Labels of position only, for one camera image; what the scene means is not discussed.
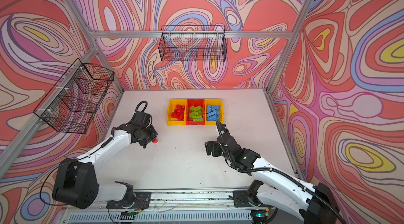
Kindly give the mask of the green lego brick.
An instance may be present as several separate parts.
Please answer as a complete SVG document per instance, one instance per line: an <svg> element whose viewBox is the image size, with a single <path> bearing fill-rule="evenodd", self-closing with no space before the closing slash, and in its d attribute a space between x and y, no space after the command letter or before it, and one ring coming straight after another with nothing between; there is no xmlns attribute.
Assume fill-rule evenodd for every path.
<svg viewBox="0 0 404 224"><path fill-rule="evenodd" d="M193 118L195 116L202 116L202 114L203 114L202 112L196 111L196 112L190 112L188 115L190 118Z"/></svg>
<svg viewBox="0 0 404 224"><path fill-rule="evenodd" d="M197 106L197 107L191 106L191 107L189 108L189 110L192 111L192 112L202 112L202 111L203 111L203 107L202 107L202 106Z"/></svg>

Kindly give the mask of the small green lego front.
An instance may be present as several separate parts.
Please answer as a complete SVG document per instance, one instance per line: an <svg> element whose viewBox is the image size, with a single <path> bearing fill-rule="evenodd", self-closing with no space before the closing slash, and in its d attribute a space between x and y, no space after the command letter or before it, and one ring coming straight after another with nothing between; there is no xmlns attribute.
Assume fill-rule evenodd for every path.
<svg viewBox="0 0 404 224"><path fill-rule="evenodd" d="M202 116L195 116L193 117L193 121L203 121Z"/></svg>

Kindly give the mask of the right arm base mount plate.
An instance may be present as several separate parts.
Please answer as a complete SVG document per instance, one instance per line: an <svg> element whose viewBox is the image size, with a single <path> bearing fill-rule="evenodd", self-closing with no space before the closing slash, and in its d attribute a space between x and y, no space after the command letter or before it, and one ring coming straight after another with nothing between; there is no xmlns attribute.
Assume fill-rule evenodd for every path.
<svg viewBox="0 0 404 224"><path fill-rule="evenodd" d="M229 196L233 201L236 208L266 208L268 205L263 204L256 192L247 190L234 190L233 194Z"/></svg>

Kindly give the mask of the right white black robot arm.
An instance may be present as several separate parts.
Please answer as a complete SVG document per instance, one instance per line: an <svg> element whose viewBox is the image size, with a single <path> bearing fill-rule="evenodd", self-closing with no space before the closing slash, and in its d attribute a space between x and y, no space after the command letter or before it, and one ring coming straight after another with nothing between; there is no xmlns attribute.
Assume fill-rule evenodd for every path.
<svg viewBox="0 0 404 224"><path fill-rule="evenodd" d="M314 185L278 169L257 152L242 148L226 125L215 123L218 138L205 143L206 153L224 157L231 169L254 178L247 190L249 205L275 207L305 224L346 223L327 185Z"/></svg>

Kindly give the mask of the blue lego brick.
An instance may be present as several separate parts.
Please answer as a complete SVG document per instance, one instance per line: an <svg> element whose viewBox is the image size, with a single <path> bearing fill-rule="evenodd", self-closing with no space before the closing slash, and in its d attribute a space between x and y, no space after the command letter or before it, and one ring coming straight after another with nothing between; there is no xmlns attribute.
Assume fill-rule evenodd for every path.
<svg viewBox="0 0 404 224"><path fill-rule="evenodd" d="M207 105L207 113L211 113L214 111L220 111L221 107L217 105Z"/></svg>
<svg viewBox="0 0 404 224"><path fill-rule="evenodd" d="M216 120L220 120L220 118L218 116L207 117L207 121L216 121Z"/></svg>
<svg viewBox="0 0 404 224"><path fill-rule="evenodd" d="M210 117L220 117L220 112L214 110L207 114L207 118L210 118Z"/></svg>

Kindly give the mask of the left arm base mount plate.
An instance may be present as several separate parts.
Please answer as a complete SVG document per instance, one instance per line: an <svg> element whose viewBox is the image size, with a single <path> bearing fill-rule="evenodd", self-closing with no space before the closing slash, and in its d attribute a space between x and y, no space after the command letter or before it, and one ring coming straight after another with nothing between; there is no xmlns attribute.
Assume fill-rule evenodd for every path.
<svg viewBox="0 0 404 224"><path fill-rule="evenodd" d="M150 191L136 191L129 198L125 196L120 201L108 201L106 208L145 210L149 208L151 195Z"/></svg>

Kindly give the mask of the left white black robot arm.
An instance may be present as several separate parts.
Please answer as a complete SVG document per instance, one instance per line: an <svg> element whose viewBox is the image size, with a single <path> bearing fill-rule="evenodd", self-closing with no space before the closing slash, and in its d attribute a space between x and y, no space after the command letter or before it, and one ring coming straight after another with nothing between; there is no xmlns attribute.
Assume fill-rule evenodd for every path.
<svg viewBox="0 0 404 224"><path fill-rule="evenodd" d="M136 201L131 184L116 181L100 184L97 174L121 150L131 144L146 148L157 139L153 118L146 113L147 101L141 101L129 122L114 127L99 145L76 158L66 158L57 168L52 199L79 209L93 203L108 202L112 207L133 208Z"/></svg>

